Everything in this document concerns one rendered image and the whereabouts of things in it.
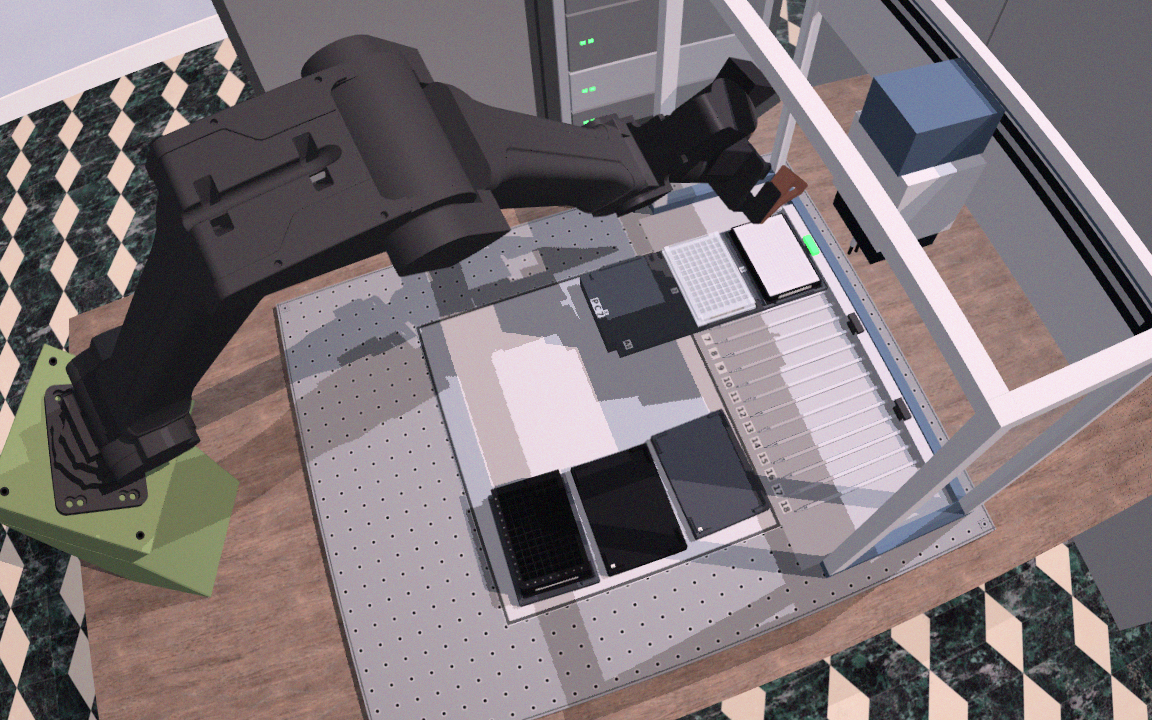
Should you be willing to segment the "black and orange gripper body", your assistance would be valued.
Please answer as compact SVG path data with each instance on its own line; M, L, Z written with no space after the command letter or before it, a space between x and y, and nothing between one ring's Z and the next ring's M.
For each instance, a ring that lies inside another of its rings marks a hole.
M723 205L732 211L742 211L751 223L761 223L768 211L773 209L774 202L780 199L781 192L772 182L765 182L756 196L750 194L756 182L764 181L771 170L771 162L765 161L758 152L738 177L704 176L707 165L708 161L703 161L698 176L685 183L717 183L710 184L710 188L717 191L719 199L723 200Z

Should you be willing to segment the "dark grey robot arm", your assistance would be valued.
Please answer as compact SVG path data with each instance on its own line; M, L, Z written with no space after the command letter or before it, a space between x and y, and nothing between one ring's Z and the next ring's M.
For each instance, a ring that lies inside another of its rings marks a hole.
M61 515L147 500L146 471L200 442L195 386L262 297L380 252L399 276L448 268L511 232L500 209L623 217L703 161L738 177L745 137L781 103L730 56L666 118L573 126L477 103L416 47L370 35L326 45L301 77L152 143L154 245L126 320L45 392Z

